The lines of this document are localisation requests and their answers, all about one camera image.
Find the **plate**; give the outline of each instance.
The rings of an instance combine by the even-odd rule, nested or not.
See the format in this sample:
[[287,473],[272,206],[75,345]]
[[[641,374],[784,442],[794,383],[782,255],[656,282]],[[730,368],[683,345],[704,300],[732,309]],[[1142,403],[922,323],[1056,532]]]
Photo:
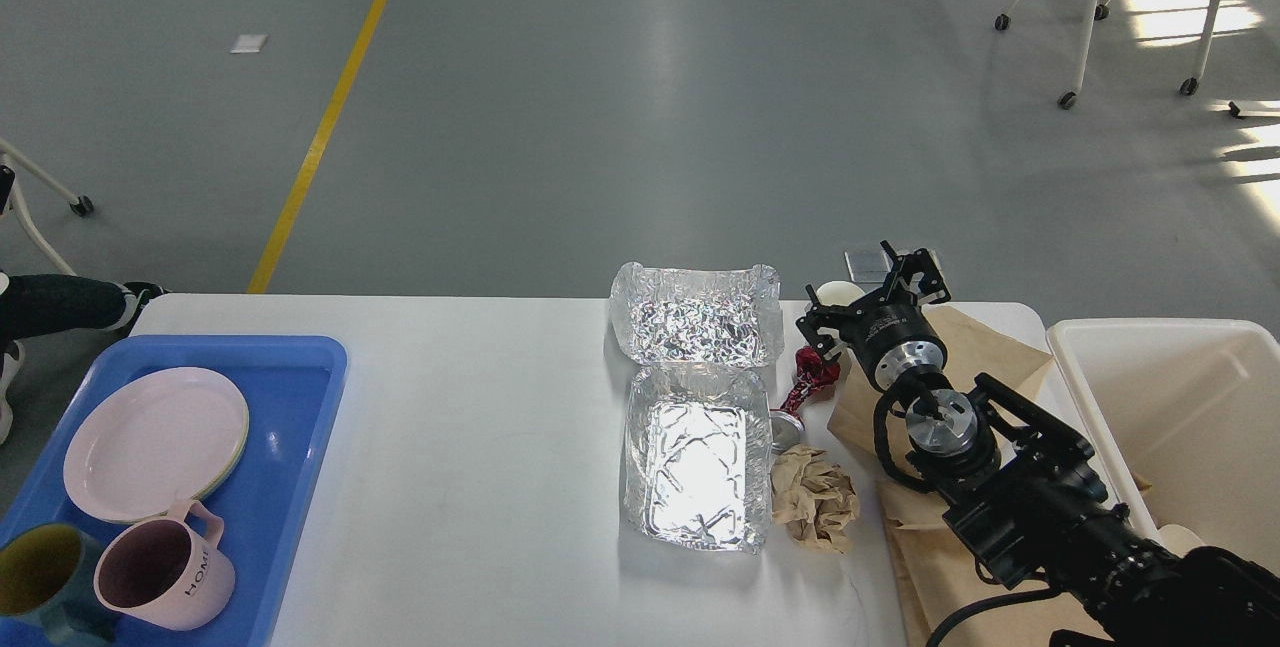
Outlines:
[[72,437],[67,495],[84,514],[134,523],[202,498],[230,474],[248,436],[248,404],[210,369],[164,369],[102,400]]

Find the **aluminum foil tray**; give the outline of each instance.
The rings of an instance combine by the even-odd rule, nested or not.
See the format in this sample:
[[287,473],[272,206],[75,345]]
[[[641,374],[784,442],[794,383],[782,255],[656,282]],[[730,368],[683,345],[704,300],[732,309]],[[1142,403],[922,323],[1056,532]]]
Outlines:
[[755,553],[769,527],[760,377],[716,364],[643,368],[627,397],[627,519],[692,550]]
[[609,316],[632,360],[767,366],[782,354],[781,282],[768,265],[728,272],[627,263],[613,278]]

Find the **pink mug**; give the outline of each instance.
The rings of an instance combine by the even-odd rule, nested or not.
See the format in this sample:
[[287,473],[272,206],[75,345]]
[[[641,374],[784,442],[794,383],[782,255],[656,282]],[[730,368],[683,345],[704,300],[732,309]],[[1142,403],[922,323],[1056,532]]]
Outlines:
[[[187,524],[205,520],[205,537]],[[102,552],[93,592],[110,609],[165,629],[196,629],[218,616],[236,587],[236,569],[218,551],[223,520],[195,500],[124,529]]]

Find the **white paper scrap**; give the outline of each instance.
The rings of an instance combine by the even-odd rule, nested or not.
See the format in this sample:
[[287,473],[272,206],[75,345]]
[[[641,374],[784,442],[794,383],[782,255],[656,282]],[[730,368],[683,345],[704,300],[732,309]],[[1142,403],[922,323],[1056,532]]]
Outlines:
[[236,37],[236,44],[232,45],[233,55],[251,55],[262,51],[262,45],[266,44],[266,35],[242,35]]

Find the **white plastic bin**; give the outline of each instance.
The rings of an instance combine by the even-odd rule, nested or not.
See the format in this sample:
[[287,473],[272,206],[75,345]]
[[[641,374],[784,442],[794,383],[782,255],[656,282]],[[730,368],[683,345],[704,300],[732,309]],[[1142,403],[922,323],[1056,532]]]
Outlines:
[[[1048,342],[1139,533],[1181,524],[1280,571],[1280,345],[1266,329],[1082,319]],[[1146,495],[1126,465],[1151,482]]]

